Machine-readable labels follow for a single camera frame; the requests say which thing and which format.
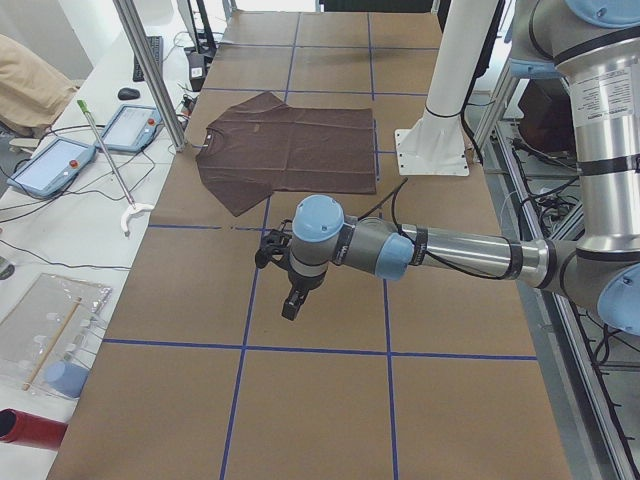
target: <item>black mouse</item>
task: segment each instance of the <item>black mouse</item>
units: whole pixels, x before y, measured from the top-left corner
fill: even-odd
[[[135,100],[140,98],[140,90],[136,90],[131,87],[124,87],[118,91],[118,99],[120,100]]]

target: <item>brown table surface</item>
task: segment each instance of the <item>brown table surface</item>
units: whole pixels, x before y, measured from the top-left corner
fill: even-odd
[[[428,14],[236,12],[187,130],[270,90],[292,106],[371,107],[378,194],[393,131],[422,113],[441,40]],[[260,232],[304,193],[231,216],[175,158],[50,480],[566,479],[516,287],[441,269],[399,282],[332,266],[299,318]],[[482,168],[411,177],[406,223],[498,234]]]

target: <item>green tip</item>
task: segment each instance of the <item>green tip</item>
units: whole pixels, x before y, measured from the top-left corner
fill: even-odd
[[[84,100],[78,100],[78,105],[80,106],[80,110],[82,110],[82,113],[89,113],[87,102],[85,102]]]

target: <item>label on robot arm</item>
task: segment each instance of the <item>label on robot arm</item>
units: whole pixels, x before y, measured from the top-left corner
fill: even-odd
[[[571,85],[574,127],[633,115],[640,103],[640,66],[634,64]]]

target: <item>wooden stick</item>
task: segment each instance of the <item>wooden stick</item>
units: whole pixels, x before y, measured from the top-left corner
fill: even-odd
[[[60,340],[60,336],[62,335],[62,332],[64,332],[64,329],[67,328],[67,325],[73,318],[73,315],[75,315],[76,310],[80,306],[81,302],[82,302],[82,298],[80,297],[76,298],[76,301],[73,304],[73,307],[71,307],[71,310],[69,310],[69,313],[60,324],[60,327],[58,328],[58,331],[56,332],[56,334],[51,338],[49,345],[47,345],[47,349],[43,352],[42,356],[40,357],[40,360],[38,360],[38,363],[34,367],[31,374],[29,375],[29,378],[27,378],[25,382],[22,384],[22,390],[25,390],[25,391],[29,390],[29,387],[31,387],[31,383],[33,383],[35,378],[38,376],[38,373],[40,373],[40,369],[44,365],[44,362],[47,361],[47,358],[49,357],[49,354],[53,350],[53,347],[55,347],[56,343],[58,343],[58,340]]]

